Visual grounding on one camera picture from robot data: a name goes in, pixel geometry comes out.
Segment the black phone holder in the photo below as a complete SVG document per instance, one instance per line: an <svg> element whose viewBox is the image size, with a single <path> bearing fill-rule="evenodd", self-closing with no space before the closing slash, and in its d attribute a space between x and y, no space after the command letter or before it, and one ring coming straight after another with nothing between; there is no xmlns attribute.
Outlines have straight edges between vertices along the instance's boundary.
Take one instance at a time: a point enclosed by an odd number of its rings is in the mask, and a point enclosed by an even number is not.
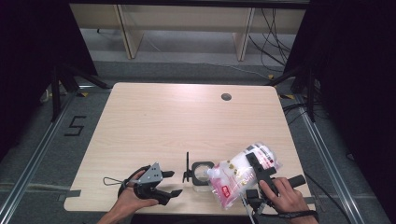
<svg viewBox="0 0 396 224"><path fill-rule="evenodd" d="M146 171L140 178L132 179L140 171ZM155 162L152 165L144 166L135 171L121 183L118 196L128 187L128 183L134 184L134 193L140 199L155 199L159 204L167 205L171 198L176 198L182 189L172 190L172 192L164 192L156 189L156 187L163 181L164 178L172 177L175 172L161 171L160 164Z"/></svg>
<svg viewBox="0 0 396 224"><path fill-rule="evenodd" d="M248 162L250 163L251 167L254 169L254 173L256 174L257 182L259 183L261 180L265 181L270 189L274 192L275 195L278 195L278 191L274 182L272 181L273 178L271 175L276 174L275 167L271 167L269 169L264 169L262 165L257 160L256 155L254 152L251 152L246 155ZM306 183L305 178L302 175L297 175L288 179L292 188L296 188ZM262 191L259 185L260 194L256 189L248 189L246 191L246 201L247 204L251 206L253 209L253 217L255 221L262 217L280 217L280 218L294 218L294 217L304 217L304 216L314 216L315 219L318 221L318 213L316 211L301 211L301 212L291 212L291 213L279 213L277 215L267 215L263 214L262 211L265 205L274 207L274 204L268 199L268 197Z"/></svg>
<svg viewBox="0 0 396 224"><path fill-rule="evenodd" d="M211 161L198 161L192 164L192 167L190 169L189 166L189 152L187 152L187 159L186 159L186 172L184 172L183 174L183 183L184 180L187 179L187 182L190 182L190 178L192 178L192 184L195 186L208 186L208 182L207 181L202 181L200 180L196 175L195 175L195 170L197 168L199 168L200 166L205 166L208 168L213 168L213 166L215 166L215 164Z"/></svg>

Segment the red label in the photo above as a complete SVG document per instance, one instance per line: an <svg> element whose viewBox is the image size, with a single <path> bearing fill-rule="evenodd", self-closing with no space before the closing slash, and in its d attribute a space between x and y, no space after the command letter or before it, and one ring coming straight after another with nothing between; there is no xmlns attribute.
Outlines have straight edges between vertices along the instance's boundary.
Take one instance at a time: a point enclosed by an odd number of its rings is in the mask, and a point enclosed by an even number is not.
<svg viewBox="0 0 396 224"><path fill-rule="evenodd" d="M221 190L223 191L223 194L226 198L230 197L230 191L228 190L227 186L221 187Z"/></svg>

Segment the hand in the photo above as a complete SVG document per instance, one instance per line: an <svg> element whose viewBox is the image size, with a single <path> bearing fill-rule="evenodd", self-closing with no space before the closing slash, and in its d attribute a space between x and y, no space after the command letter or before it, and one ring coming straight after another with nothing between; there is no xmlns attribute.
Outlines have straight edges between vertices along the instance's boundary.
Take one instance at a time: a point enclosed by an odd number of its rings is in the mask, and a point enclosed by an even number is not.
<svg viewBox="0 0 396 224"><path fill-rule="evenodd" d="M135 176L132 177L132 179L137 179L140 177L145 171L141 171L137 173ZM116 203L113 205L113 207L110 209L109 212L107 212L98 222L98 224L111 224L111 223L117 223L120 220L123 220L124 218L132 215L135 213L137 210L144 208L144 207L150 207L158 204L158 201L155 199L139 199L135 194L134 194L134 189L133 188L126 188L120 197L117 199Z"/></svg>
<svg viewBox="0 0 396 224"><path fill-rule="evenodd" d="M278 213L301 212L309 210L308 205L304 201L303 194L291 187L289 180L285 177L279 177L273 180L274 185L279 192L279 196L275 195L265 181L260 181L260 187L267 198L274 204L274 208ZM290 224L300 223L317 223L314 217L295 217L288 219Z"/></svg>

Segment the wooden table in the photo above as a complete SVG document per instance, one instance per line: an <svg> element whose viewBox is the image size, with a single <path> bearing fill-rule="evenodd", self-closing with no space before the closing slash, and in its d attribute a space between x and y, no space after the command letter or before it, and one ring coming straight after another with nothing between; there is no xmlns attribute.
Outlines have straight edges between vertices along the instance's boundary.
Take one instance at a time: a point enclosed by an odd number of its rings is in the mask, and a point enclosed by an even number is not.
<svg viewBox="0 0 396 224"><path fill-rule="evenodd" d="M225 101L221 95L232 99ZM245 215L240 200L220 208L210 191L197 192L182 183L186 152L195 161L230 160L250 144L261 141L283 167L274 176L303 173L276 90L263 86L118 83L103 111L71 190L67 211L108 211L119 185L105 186L105 176L127 178L136 169L157 161L163 171L175 171L158 186L183 189L166 206L141 209L142 214ZM298 188L311 196L308 186ZM267 213L274 213L267 207Z"/></svg>

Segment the plastic bag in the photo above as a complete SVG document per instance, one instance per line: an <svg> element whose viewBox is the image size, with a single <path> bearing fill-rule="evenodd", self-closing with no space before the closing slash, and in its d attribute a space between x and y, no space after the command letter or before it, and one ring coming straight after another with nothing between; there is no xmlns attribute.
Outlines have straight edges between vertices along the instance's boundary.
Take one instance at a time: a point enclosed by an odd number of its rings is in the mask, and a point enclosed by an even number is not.
<svg viewBox="0 0 396 224"><path fill-rule="evenodd" d="M230 161L221 161L212 169L207 170L209 185L221 206L225 209L233 205L235 199L247 189L257 183L253 167L250 166L246 155L253 152L264 169L281 167L275 153L263 143L250 145Z"/></svg>

